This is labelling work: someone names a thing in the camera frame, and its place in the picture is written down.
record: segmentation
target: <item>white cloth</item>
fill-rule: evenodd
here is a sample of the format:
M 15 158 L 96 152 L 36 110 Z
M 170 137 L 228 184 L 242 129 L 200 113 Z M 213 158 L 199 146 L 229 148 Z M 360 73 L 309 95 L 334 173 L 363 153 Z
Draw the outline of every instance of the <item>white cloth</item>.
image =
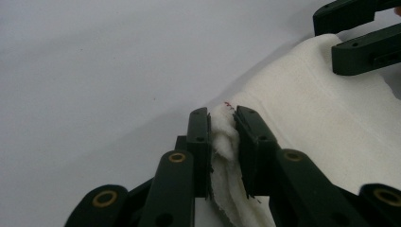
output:
M 401 102 L 375 72 L 332 73 L 335 35 L 309 39 L 265 67 L 230 101 L 259 112 L 282 148 L 306 153 L 328 179 L 353 193 L 366 183 L 401 188 Z M 246 199 L 233 108 L 212 112 L 212 186 L 235 226 L 273 226 L 268 199 Z

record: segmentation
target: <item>gray background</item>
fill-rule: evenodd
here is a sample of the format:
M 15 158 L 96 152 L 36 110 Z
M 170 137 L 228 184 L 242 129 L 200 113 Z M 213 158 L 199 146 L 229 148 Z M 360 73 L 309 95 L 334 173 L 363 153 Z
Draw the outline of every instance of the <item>gray background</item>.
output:
M 0 2 L 0 226 L 62 226 L 90 190 L 132 189 L 185 134 L 313 37 L 323 0 Z M 391 11 L 340 36 L 401 22 Z M 394 90 L 400 66 L 380 70 Z M 223 226 L 197 200 L 197 226 Z

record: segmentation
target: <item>crumpled fabric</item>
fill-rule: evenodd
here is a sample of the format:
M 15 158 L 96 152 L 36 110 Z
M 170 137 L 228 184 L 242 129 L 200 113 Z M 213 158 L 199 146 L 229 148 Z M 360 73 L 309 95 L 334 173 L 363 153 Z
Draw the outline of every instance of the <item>crumpled fabric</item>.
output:
M 336 35 L 311 38 L 250 79 L 211 112 L 215 202 L 234 226 L 274 226 L 269 198 L 247 199 L 237 160 L 237 105 L 259 112 L 281 148 L 307 154 L 335 185 L 401 188 L 401 102 L 377 72 L 332 72 Z

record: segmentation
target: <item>white surface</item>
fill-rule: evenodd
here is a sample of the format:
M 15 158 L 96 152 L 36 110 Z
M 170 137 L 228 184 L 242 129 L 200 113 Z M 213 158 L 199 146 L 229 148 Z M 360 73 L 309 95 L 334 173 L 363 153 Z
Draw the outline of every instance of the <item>white surface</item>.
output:
M 281 148 L 304 152 L 335 185 L 354 194 L 366 183 L 401 188 L 401 100 L 377 72 L 335 75 L 331 47 L 339 43 L 333 34 L 302 42 L 250 79 L 230 98 L 232 107 L 212 110 L 212 186 L 217 205 L 235 226 L 273 223 L 266 197 L 244 196 L 237 105 L 257 111 Z
M 0 225 L 62 226 L 93 188 L 149 179 L 189 113 L 312 37 L 325 3 L 2 1 Z M 399 21 L 376 18 L 341 36 Z M 210 206 L 198 226 L 222 225 Z

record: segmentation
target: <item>brass grommet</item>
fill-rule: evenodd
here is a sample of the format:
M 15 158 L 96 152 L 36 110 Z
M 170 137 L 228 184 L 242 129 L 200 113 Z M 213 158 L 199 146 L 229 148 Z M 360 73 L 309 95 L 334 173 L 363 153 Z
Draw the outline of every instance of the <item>brass grommet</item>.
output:
M 106 201 L 101 201 L 100 198 L 104 196 L 111 196 L 111 197 Z M 117 200 L 117 193 L 112 190 L 106 190 L 100 192 L 94 197 L 94 199 L 92 200 L 92 205 L 94 207 L 103 208 L 113 204 L 116 200 Z
M 183 153 L 173 153 L 168 156 L 168 160 L 170 160 L 171 163 L 181 163 L 185 160 L 185 155 Z
M 287 160 L 290 160 L 290 161 L 292 161 L 292 162 L 299 162 L 299 161 L 301 161 L 301 160 L 303 159 L 303 157 L 300 155 L 299 152 L 297 152 L 297 151 L 292 151 L 292 150 L 286 150 L 286 151 L 284 152 L 284 157 L 285 157 Z
M 388 205 L 401 207 L 401 196 L 393 193 L 385 188 L 377 188 L 374 190 L 374 195 Z

